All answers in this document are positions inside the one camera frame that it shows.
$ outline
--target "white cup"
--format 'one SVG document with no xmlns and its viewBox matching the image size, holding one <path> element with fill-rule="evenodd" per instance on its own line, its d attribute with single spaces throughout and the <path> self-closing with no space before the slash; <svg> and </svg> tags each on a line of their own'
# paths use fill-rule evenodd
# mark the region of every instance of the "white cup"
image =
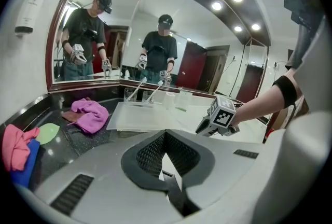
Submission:
<svg viewBox="0 0 332 224">
<path fill-rule="evenodd" d="M 165 109 L 170 109 L 174 106 L 175 94 L 172 92 L 166 92 L 164 100 L 162 101 Z"/>
</svg>

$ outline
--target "person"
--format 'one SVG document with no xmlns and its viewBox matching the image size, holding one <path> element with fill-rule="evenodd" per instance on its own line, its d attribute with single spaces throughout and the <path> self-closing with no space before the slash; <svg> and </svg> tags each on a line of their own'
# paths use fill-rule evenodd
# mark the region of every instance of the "person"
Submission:
<svg viewBox="0 0 332 224">
<path fill-rule="evenodd" d="M 316 35 L 324 11 L 319 0 L 284 0 L 284 7 L 292 12 L 291 19 L 299 24 L 297 45 L 286 63 L 288 71 L 262 96 L 239 107 L 232 125 L 275 113 L 293 105 L 302 96 L 293 75 Z"/>
<path fill-rule="evenodd" d="M 97 44 L 102 68 L 111 69 L 104 45 L 106 42 L 104 23 L 98 17 L 104 11 L 111 13 L 111 4 L 112 0 L 93 0 L 91 8 L 78 8 L 70 15 L 61 37 L 62 47 L 65 50 L 64 80 L 87 79 L 93 74 L 93 41 Z M 73 50 L 75 44 L 80 44 L 83 50 Z"/>
<path fill-rule="evenodd" d="M 160 72 L 168 74 L 177 59 L 176 39 L 170 35 L 173 19 L 170 15 L 162 15 L 158 20 L 158 30 L 149 32 L 142 44 L 139 69 L 142 70 L 140 79 L 144 77 L 150 83 L 158 83 Z"/>
</svg>

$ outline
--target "pink towel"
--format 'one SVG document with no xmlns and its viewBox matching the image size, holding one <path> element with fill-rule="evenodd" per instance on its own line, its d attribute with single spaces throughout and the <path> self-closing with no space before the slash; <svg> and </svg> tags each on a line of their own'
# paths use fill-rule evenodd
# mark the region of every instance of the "pink towel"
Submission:
<svg viewBox="0 0 332 224">
<path fill-rule="evenodd" d="M 7 171 L 24 170 L 26 160 L 30 154 L 27 144 L 38 134 L 39 128 L 23 133 L 12 124 L 6 127 L 2 141 L 2 160 Z"/>
<path fill-rule="evenodd" d="M 73 102 L 71 109 L 75 113 L 85 113 L 73 123 L 81 127 L 84 132 L 90 134 L 99 131 L 108 118 L 107 109 L 95 101 L 81 99 Z"/>
</svg>

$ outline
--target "toothbrush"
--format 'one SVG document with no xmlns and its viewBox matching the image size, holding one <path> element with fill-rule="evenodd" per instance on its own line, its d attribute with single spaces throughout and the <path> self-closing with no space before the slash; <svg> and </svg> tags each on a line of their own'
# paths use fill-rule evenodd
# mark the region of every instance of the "toothbrush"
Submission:
<svg viewBox="0 0 332 224">
<path fill-rule="evenodd" d="M 145 83 L 147 81 L 146 77 L 142 79 L 141 83 L 139 84 L 139 86 L 135 89 L 135 91 L 133 92 L 133 94 L 131 94 L 128 98 L 127 98 L 127 102 L 137 93 L 137 91 L 139 90 L 141 84 Z"/>
<path fill-rule="evenodd" d="M 157 90 L 162 86 L 164 82 L 163 81 L 159 81 L 158 82 L 158 85 L 159 87 L 157 87 L 154 92 L 152 92 L 152 94 L 150 95 L 150 97 L 147 98 L 146 102 L 145 103 L 149 103 L 149 101 L 151 100 L 152 96 L 155 95 L 155 93 L 157 92 Z"/>
</svg>

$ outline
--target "black granite countertop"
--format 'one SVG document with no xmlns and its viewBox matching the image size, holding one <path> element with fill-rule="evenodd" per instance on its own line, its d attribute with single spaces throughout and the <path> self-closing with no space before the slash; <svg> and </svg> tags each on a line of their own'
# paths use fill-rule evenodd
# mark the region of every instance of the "black granite countertop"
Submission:
<svg viewBox="0 0 332 224">
<path fill-rule="evenodd" d="M 29 188 L 34 191 L 47 177 L 63 166 L 73 162 L 93 147 L 110 142 L 115 143 L 117 140 L 121 140 L 121 138 L 134 135 L 130 132 L 119 133 L 115 130 L 106 129 L 117 104 L 121 101 L 123 99 L 111 99 L 99 102 L 108 110 L 109 117 L 104 127 L 92 135 L 85 134 L 74 124 L 68 125 L 70 122 L 65 120 L 61 116 L 61 113 L 70 110 L 69 108 L 54 110 L 41 117 L 36 127 L 40 127 L 46 123 L 54 123 L 60 126 L 60 128 L 55 138 L 49 143 L 40 146 Z"/>
</svg>

